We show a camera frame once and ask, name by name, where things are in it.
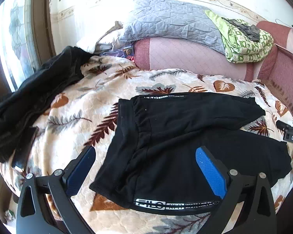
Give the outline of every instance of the black boxer briefs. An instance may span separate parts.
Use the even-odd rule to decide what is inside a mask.
[[[240,130],[265,115],[254,98],[178,93],[118,104],[115,136],[90,189],[124,208],[164,215],[215,210],[221,198],[196,163],[202,145],[228,169],[266,173],[271,186],[291,171],[285,142]]]

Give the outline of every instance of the blue gripper pad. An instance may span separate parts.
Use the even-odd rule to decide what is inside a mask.
[[[65,193],[67,196],[71,197],[78,193],[95,159],[96,151],[93,147],[90,147],[88,152],[82,157],[66,181]]]
[[[227,193],[225,178],[217,170],[202,148],[197,148],[195,159],[214,194],[223,199]]]

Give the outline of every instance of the bed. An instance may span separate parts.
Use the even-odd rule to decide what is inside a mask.
[[[223,75],[196,74],[182,68],[142,70],[132,61],[111,56],[93,56],[81,71],[85,77],[57,95],[50,109],[34,123],[39,127],[39,133],[34,140],[26,171],[22,175],[13,171],[11,158],[4,164],[0,163],[0,173],[19,196],[27,173],[49,175],[75,159],[85,145],[93,145],[96,161],[72,201],[96,233],[196,233],[210,216],[210,213],[163,216],[137,212],[124,209],[89,189],[115,133],[118,99],[130,99],[138,94],[177,92],[216,92],[255,97],[266,115],[242,127],[242,130],[281,141],[283,133],[277,129],[276,121],[293,125],[288,108],[260,80],[246,82]],[[276,212],[293,188],[293,144],[287,143],[287,146],[292,170],[272,187]],[[48,200],[56,215],[52,198],[48,197]],[[237,205],[224,231],[233,227],[242,204]]]

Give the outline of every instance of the green patterned cloth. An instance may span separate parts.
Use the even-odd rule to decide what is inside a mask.
[[[259,42],[254,42],[247,38],[237,27],[228,23],[214,12],[205,11],[205,13],[218,27],[222,35],[226,58],[229,62],[257,62],[269,54],[273,46],[273,37],[270,33],[260,30]],[[249,25],[241,19],[236,20]]]

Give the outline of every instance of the metal screw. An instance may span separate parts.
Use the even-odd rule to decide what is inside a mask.
[[[27,179],[31,179],[33,177],[33,174],[32,173],[28,173],[27,175],[26,175],[26,178]]]
[[[259,176],[260,176],[261,178],[266,178],[266,174],[265,174],[265,173],[260,173]]]
[[[236,176],[236,175],[238,175],[238,171],[235,170],[235,169],[231,169],[229,173],[230,173],[232,176]]]
[[[55,176],[60,176],[62,174],[62,170],[61,169],[58,169],[54,172],[54,175]]]

